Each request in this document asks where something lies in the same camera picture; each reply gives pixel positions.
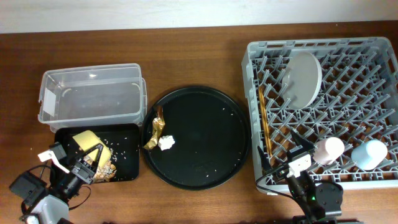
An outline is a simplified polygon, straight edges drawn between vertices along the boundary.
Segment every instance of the wooden table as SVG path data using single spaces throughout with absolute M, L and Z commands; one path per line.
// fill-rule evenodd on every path
M 8 186 L 39 164 L 37 154 L 54 134 L 37 121 L 39 89 L 47 70 L 115 63 L 138 63 L 146 80 L 148 106 L 187 85 L 217 88 L 248 113 L 241 61 L 256 40 L 385 36 L 398 52 L 398 21 L 194 29 L 109 30 L 0 35 L 0 217 L 16 223 L 21 199 Z M 259 193 L 251 156 L 230 181 L 199 192 L 166 184 L 141 158 L 132 182 L 92 185 L 90 199 L 70 212 L 75 223 L 246 223 L 291 218 L 302 211 L 288 198 Z M 74 198 L 80 203 L 87 192 Z M 346 219 L 397 223 L 398 189 L 346 191 Z

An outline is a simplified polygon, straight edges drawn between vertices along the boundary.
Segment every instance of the white plate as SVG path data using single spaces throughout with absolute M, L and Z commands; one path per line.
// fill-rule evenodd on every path
M 290 59 L 282 79 L 282 86 L 288 84 L 283 99 L 291 99 L 289 108 L 302 109 L 315 100 L 321 82 L 322 69 L 318 59 L 308 52 L 298 53 Z

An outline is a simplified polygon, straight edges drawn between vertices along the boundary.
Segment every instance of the gray plastic crate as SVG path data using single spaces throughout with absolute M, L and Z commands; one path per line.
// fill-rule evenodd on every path
M 289 60 L 299 52 L 310 52 L 322 66 L 322 86 L 315 101 L 293 110 L 283 101 L 281 79 Z M 332 180 L 344 189 L 398 186 L 398 63 L 391 43 L 384 37 L 318 40 L 260 41 L 248 45 L 242 61 L 244 91 L 248 99 L 254 175 L 262 176 L 260 146 L 271 164 L 286 160 L 286 152 L 297 147 L 290 138 L 296 131 L 313 142 L 339 137 L 345 152 L 334 163 L 313 163 L 308 169 L 314 180 Z M 258 79 L 262 73 L 264 79 Z M 261 126 L 258 88 L 264 85 L 272 157 L 267 154 Z M 387 157 L 372 171 L 355 166 L 351 151 L 370 139 L 388 148 Z M 284 183 L 272 177 L 260 182 L 272 190 L 287 192 Z

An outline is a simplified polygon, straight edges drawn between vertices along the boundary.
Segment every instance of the sponge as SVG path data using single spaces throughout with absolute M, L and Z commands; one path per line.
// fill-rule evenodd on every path
M 104 167 L 105 163 L 111 158 L 111 151 L 109 151 L 108 147 L 106 147 L 105 144 L 92 131 L 83 131 L 82 133 L 75 135 L 73 139 L 83 149 L 83 151 L 91 149 L 98 143 L 104 146 L 98 163 L 99 168 Z M 94 160 L 97 156 L 97 153 L 98 150 L 95 150 L 89 153 L 88 156 Z

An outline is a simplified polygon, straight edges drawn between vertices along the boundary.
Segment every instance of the black plate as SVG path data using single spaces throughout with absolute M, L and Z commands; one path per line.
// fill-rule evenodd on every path
M 143 149 L 150 168 L 167 183 L 187 190 L 216 187 L 237 173 L 250 148 L 250 130 L 234 100 L 209 87 L 194 86 L 169 93 L 147 113 L 141 146 L 152 136 L 155 108 L 163 106 L 165 128 L 175 144 L 161 151 Z
M 134 180 L 137 178 L 139 172 L 139 128 L 135 124 L 59 129 L 55 133 L 55 142 L 61 143 L 67 153 L 67 158 L 62 159 L 60 161 L 61 164 L 68 166 L 69 160 L 78 151 L 77 143 L 72 137 L 86 130 L 94 132 L 108 148 L 113 149 L 113 154 L 116 155 L 116 162 L 113 159 L 114 156 L 111 158 L 112 163 L 116 166 L 116 174 L 111 179 L 111 182 Z M 52 165 L 52 167 L 56 170 L 57 178 L 62 178 L 64 172 L 55 165 Z M 50 181 L 53 183 L 54 178 L 50 177 Z

